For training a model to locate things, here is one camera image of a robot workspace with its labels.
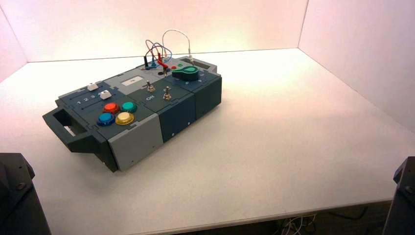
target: white label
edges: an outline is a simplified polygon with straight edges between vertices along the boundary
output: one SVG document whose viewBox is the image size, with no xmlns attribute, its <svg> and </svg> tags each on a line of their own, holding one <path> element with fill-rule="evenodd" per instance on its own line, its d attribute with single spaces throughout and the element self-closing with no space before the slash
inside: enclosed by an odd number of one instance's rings
<svg viewBox="0 0 415 235">
<path fill-rule="evenodd" d="M 151 99 L 153 99 L 153 98 L 154 98 L 154 95 L 147 97 L 147 98 L 146 98 L 146 100 L 147 100 L 147 101 L 150 101 L 150 100 L 151 100 Z"/>
<path fill-rule="evenodd" d="M 129 86 L 129 85 L 131 85 L 133 83 L 136 83 L 136 82 L 138 82 L 142 79 L 143 79 L 142 77 L 136 76 L 136 77 L 128 79 L 127 81 L 121 82 L 121 84 L 124 85 L 124 86 Z"/>
</svg>

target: white slider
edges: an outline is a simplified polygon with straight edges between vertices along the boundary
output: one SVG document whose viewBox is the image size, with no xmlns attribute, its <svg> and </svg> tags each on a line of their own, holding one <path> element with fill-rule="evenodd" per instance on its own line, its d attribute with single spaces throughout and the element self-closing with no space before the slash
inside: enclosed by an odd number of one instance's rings
<svg viewBox="0 0 415 235">
<path fill-rule="evenodd" d="M 94 90 L 98 89 L 98 85 L 96 83 L 90 83 L 90 84 L 88 84 L 87 89 L 90 92 L 94 91 Z"/>
<path fill-rule="evenodd" d="M 111 93 L 108 90 L 105 90 L 99 93 L 99 97 L 101 99 L 108 99 L 109 97 L 111 97 Z"/>
</svg>

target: screw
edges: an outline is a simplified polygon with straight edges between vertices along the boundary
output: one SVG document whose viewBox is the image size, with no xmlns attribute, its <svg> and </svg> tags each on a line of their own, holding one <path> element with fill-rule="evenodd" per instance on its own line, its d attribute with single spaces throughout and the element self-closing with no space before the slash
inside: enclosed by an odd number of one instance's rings
<svg viewBox="0 0 415 235">
<path fill-rule="evenodd" d="M 411 186 L 406 186 L 405 190 L 407 193 L 413 194 L 415 192 L 415 189 Z"/>
<path fill-rule="evenodd" d="M 170 88 L 169 87 L 166 87 L 165 93 L 163 95 L 163 99 L 164 100 L 170 100 L 171 99 Z"/>
<path fill-rule="evenodd" d="M 19 183 L 17 186 L 16 186 L 16 189 L 17 190 L 22 190 L 23 188 L 25 188 L 26 187 L 26 184 L 25 183 Z"/>
</svg>

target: white table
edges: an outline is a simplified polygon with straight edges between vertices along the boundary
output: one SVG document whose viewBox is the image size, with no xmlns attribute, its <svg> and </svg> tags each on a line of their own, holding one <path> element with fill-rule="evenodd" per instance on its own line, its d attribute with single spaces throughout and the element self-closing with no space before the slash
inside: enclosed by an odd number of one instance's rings
<svg viewBox="0 0 415 235">
<path fill-rule="evenodd" d="M 171 233 L 393 197 L 414 133 L 300 50 L 194 57 L 218 65 L 222 104 L 127 172 L 70 153 L 42 115 L 141 58 L 30 63 L 0 83 L 0 152 L 33 166 L 53 234 Z"/>
</svg>

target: white wall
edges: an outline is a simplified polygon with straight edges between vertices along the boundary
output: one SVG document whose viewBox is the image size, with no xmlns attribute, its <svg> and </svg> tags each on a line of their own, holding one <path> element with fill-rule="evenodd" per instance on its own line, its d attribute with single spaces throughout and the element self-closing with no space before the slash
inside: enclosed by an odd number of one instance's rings
<svg viewBox="0 0 415 235">
<path fill-rule="evenodd" d="M 143 55 L 186 32 L 192 52 L 297 47 L 307 0 L 0 0 L 29 62 Z M 169 34 L 166 46 L 186 53 Z"/>
<path fill-rule="evenodd" d="M 414 23 L 414 0 L 310 0 L 299 47 L 415 132 Z"/>
<path fill-rule="evenodd" d="M 26 58 L 0 8 L 0 82 L 26 64 Z"/>
</svg>

